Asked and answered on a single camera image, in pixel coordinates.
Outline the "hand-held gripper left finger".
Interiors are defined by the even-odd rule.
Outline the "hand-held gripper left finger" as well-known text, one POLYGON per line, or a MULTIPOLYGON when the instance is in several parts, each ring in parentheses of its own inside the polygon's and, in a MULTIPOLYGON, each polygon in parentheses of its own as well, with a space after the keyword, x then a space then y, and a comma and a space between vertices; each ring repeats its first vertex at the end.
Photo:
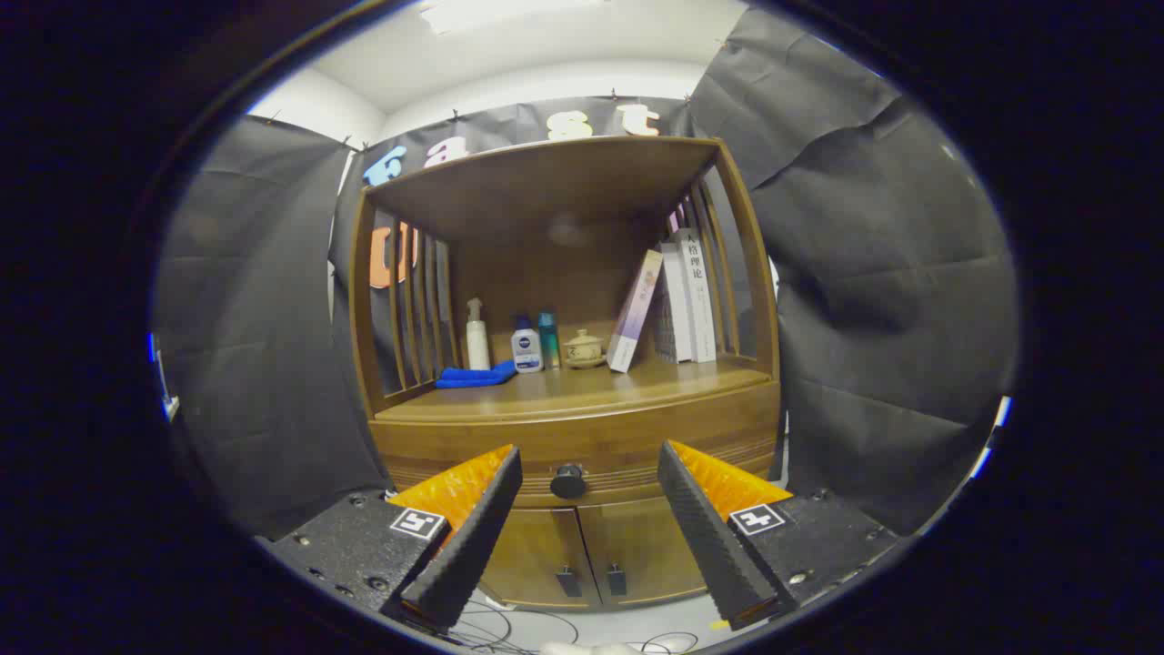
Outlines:
POLYGON ((516 444, 503 444, 389 494, 352 490, 267 554, 365 615, 445 633, 489 564, 523 484, 516 444))

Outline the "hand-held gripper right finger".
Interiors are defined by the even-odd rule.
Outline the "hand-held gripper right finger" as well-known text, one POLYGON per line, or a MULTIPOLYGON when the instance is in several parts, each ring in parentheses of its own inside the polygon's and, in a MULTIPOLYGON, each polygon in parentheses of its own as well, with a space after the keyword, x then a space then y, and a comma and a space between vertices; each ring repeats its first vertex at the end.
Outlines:
POLYGON ((732 631, 826 597, 900 540, 831 490, 793 494, 675 440, 661 444, 656 479, 732 631))

